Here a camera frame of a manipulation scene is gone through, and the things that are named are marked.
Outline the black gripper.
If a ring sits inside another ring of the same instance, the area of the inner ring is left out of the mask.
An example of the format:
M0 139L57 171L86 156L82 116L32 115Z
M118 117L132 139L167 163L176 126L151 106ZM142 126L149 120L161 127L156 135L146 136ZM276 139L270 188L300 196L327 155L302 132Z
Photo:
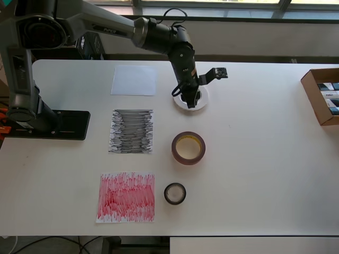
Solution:
M181 100L186 100L188 108L195 108L196 103L195 100L199 100L201 98L201 92L198 86L189 86L185 84L181 88Z

